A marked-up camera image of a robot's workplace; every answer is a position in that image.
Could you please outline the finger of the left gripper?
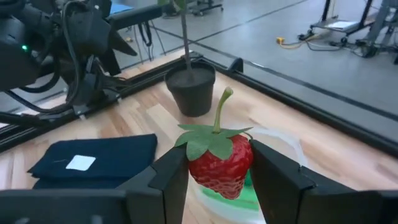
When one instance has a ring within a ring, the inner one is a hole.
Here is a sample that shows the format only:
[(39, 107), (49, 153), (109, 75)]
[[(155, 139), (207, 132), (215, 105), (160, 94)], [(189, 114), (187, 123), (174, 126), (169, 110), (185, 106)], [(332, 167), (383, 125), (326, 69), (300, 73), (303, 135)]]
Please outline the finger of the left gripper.
[(112, 49), (122, 52), (126, 55), (137, 56), (137, 52), (114, 29), (110, 30), (108, 45)]
[(120, 66), (116, 60), (113, 49), (108, 49), (103, 55), (99, 56), (103, 68), (109, 72), (111, 76), (119, 75), (121, 73)]

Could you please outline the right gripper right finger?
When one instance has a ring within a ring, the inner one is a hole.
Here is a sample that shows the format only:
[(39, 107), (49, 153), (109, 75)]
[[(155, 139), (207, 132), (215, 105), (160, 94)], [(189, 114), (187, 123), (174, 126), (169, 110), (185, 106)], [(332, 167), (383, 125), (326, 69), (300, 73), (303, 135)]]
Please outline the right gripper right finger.
[(398, 224), (398, 190), (354, 190), (252, 140), (250, 168), (267, 224)]

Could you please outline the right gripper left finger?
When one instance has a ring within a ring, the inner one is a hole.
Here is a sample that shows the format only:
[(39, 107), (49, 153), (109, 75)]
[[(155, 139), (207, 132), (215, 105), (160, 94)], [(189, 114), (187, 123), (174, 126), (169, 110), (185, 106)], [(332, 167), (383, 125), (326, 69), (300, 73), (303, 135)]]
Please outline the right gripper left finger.
[(187, 186), (174, 147), (116, 189), (0, 191), (0, 224), (181, 224)]

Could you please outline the red toy strawberry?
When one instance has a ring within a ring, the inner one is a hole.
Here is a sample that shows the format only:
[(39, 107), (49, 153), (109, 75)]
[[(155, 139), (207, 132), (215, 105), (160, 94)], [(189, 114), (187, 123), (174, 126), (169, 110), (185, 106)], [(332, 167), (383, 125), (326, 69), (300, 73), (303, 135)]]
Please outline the red toy strawberry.
[(180, 124), (184, 133), (175, 142), (176, 147), (186, 147), (188, 169), (196, 183), (228, 200), (239, 197), (254, 159), (247, 135), (249, 128), (221, 127), (221, 111), (232, 94), (230, 87), (224, 89), (212, 126)]

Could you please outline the clear plastic tupperware container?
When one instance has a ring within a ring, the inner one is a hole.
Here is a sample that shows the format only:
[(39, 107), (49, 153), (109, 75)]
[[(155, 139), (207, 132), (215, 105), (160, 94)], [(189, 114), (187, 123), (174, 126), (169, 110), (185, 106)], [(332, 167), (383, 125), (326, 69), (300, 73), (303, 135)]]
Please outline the clear plastic tupperware container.
[[(246, 134), (248, 138), (254, 138), (261, 143), (279, 151), (281, 154), (295, 160), (300, 166), (307, 165), (300, 139), (291, 134), (276, 129), (255, 126)], [(200, 187), (193, 179), (190, 179), (189, 188), (204, 210), (210, 214), (212, 220), (221, 224), (266, 224), (262, 212), (259, 210), (247, 210), (217, 202), (204, 195)]]

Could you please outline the grey office desk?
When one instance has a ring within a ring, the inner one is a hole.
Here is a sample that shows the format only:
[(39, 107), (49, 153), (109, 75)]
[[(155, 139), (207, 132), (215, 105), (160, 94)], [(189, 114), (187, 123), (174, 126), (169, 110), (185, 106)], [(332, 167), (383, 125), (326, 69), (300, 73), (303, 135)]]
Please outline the grey office desk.
[(116, 30), (151, 21), (162, 16), (162, 6), (150, 5), (135, 8), (123, 4), (112, 3), (110, 15), (106, 20)]

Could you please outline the dark blue folded cloth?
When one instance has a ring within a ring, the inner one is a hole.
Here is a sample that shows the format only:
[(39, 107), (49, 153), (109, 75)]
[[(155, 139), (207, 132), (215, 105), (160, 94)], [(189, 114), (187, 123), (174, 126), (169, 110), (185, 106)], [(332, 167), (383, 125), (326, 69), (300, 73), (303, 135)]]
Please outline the dark blue folded cloth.
[(151, 165), (156, 148), (155, 134), (59, 141), (28, 173), (34, 189), (114, 189)]

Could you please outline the green plant in black pot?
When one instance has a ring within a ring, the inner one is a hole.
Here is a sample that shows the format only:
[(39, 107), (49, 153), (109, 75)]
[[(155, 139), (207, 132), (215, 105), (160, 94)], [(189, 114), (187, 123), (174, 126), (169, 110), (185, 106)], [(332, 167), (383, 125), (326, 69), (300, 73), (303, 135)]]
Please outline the green plant in black pot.
[(180, 112), (188, 117), (199, 117), (211, 109), (215, 68), (205, 62), (193, 62), (187, 33), (187, 0), (180, 5), (183, 33), (184, 63), (169, 70), (164, 81)]

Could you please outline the office chair base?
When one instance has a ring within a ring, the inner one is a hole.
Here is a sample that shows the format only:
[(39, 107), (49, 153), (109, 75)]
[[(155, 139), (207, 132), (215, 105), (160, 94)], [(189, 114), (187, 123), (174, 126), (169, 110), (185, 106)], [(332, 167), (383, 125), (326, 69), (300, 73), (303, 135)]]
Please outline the office chair base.
[(224, 11), (223, 4), (220, 2), (215, 4), (215, 0), (193, 0), (194, 5), (189, 6), (188, 9), (194, 16), (203, 16), (206, 12), (219, 8), (221, 12)]

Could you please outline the black rolling stand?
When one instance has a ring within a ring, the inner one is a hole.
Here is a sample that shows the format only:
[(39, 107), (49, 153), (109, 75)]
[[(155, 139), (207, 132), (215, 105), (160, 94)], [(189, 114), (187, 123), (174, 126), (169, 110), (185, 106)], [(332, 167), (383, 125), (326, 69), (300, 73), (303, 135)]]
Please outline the black rolling stand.
[(362, 57), (371, 58), (378, 52), (395, 52), (394, 64), (398, 65), (398, 45), (389, 46), (388, 43), (395, 31), (398, 31), (398, 0), (381, 0), (381, 6), (376, 12), (370, 13), (373, 0), (366, 0), (363, 14), (358, 21), (345, 21), (338, 16), (328, 17), (332, 0), (326, 0), (321, 19), (310, 25), (306, 34), (300, 34), (298, 40), (306, 41), (315, 37), (314, 28), (344, 33), (340, 46), (348, 44), (348, 37), (365, 28), (369, 32), (363, 39), (354, 44), (361, 49)]

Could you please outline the black aluminium table frame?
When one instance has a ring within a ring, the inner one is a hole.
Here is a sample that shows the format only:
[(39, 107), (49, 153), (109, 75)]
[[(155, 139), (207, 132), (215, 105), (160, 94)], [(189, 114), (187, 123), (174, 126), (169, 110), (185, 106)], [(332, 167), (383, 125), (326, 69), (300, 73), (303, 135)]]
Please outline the black aluminium table frame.
[[(222, 75), (255, 89), (308, 117), (329, 125), (352, 138), (398, 159), (398, 142), (385, 138), (368, 129), (364, 129), (350, 121), (335, 116), (319, 107), (306, 103), (292, 95), (245, 75), (243, 73), (243, 68), (246, 62), (242, 58), (235, 59), (229, 67), (225, 67), (197, 52), (192, 52), (192, 55), (194, 62), (203, 62), (211, 65)], [(125, 98), (162, 82), (167, 72), (183, 64), (183, 57), (179, 57), (165, 64), (158, 65), (146, 72), (142, 72), (132, 78), (128, 78), (128, 86), (121, 91), (121, 97)], [(50, 119), (48, 122), (39, 119), (38, 115), (21, 116), (19, 114), (7, 113), (3, 113), (2, 115), (6, 118), (4, 119), (0, 115), (0, 123), (10, 121), (11, 124), (0, 128), (0, 153), (78, 119), (78, 115), (76, 115), (73, 110), (68, 110), (60, 115), (56, 115), (54, 119)]]

